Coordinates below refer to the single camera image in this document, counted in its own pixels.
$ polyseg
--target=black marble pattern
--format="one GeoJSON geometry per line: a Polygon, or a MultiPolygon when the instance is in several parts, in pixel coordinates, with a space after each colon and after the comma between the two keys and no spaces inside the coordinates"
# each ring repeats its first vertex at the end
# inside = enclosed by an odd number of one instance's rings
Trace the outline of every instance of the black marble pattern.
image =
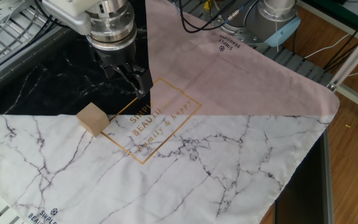
{"type": "MultiPolygon", "coordinates": [[[[148,67],[145,3],[130,2],[138,30],[136,61],[148,67]]],[[[77,114],[91,102],[107,114],[116,114],[136,97],[133,87],[121,76],[106,78],[103,69],[92,60],[86,38],[79,35],[35,67],[15,76],[0,89],[0,114],[77,114]]],[[[139,103],[149,101],[148,95],[139,103]]]]}

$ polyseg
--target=gold rectangle outline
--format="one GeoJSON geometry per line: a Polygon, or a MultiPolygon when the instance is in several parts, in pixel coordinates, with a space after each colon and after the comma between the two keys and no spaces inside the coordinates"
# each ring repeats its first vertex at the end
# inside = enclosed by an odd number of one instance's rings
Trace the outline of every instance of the gold rectangle outline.
{"type": "MultiPolygon", "coordinates": [[[[164,140],[164,142],[162,142],[156,149],[154,149],[154,151],[142,162],[140,159],[138,159],[135,155],[133,155],[131,152],[129,152],[128,150],[126,150],[124,147],[122,147],[120,144],[118,144],[118,142],[116,142],[115,140],[113,140],[112,138],[110,138],[110,136],[108,136],[106,133],[102,132],[102,135],[104,135],[106,138],[108,138],[110,141],[112,141],[114,144],[116,144],[118,147],[120,147],[124,152],[128,153],[129,155],[131,155],[137,162],[139,162],[140,164],[144,165],[148,159],[150,159],[154,153],[156,153],[160,147],[162,145],[164,145],[201,107],[202,104],[199,103],[198,101],[194,100],[192,97],[190,97],[189,95],[187,95],[183,90],[174,87],[173,85],[171,85],[171,83],[165,81],[163,78],[158,78],[154,84],[156,84],[158,81],[163,81],[165,82],[167,85],[169,85],[170,87],[172,87],[175,90],[180,91],[183,95],[185,95],[187,98],[193,100],[195,103],[198,104],[197,109],[194,110],[194,112],[192,112],[192,114],[190,114],[190,116],[181,124],[179,125],[178,128],[176,128],[176,130],[174,130],[174,132],[171,133],[171,135],[168,136],[168,138],[166,138],[166,140],[164,140]]],[[[135,98],[134,100],[132,100],[126,107],[124,107],[122,110],[120,110],[120,112],[118,112],[116,115],[114,115],[110,121],[112,121],[114,118],[116,118],[118,115],[120,115],[125,109],[127,109],[131,104],[133,104],[135,101],[137,100],[137,98],[135,98]]]]}

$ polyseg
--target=wooden block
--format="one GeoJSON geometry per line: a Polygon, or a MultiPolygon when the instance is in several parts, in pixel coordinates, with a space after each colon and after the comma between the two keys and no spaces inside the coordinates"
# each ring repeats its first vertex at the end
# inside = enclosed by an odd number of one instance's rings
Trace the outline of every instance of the wooden block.
{"type": "Polygon", "coordinates": [[[81,110],[76,117],[80,124],[95,137],[110,124],[107,115],[93,103],[81,110]]]}

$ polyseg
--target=cloth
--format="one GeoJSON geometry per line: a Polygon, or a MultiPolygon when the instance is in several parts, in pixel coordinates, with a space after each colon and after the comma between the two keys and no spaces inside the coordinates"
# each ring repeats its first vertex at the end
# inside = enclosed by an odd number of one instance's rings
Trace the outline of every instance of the cloth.
{"type": "Polygon", "coordinates": [[[74,116],[0,116],[0,197],[26,222],[257,224],[334,118],[325,87],[146,6],[150,105],[97,138],[74,116]]]}

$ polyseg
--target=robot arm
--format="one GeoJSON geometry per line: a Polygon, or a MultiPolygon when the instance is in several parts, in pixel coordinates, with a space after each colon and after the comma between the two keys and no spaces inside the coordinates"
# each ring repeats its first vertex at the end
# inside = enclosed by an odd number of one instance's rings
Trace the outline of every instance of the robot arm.
{"type": "Polygon", "coordinates": [[[137,29],[127,0],[43,0],[45,8],[81,35],[106,76],[122,75],[142,98],[153,87],[148,68],[135,62],[137,29]]]}

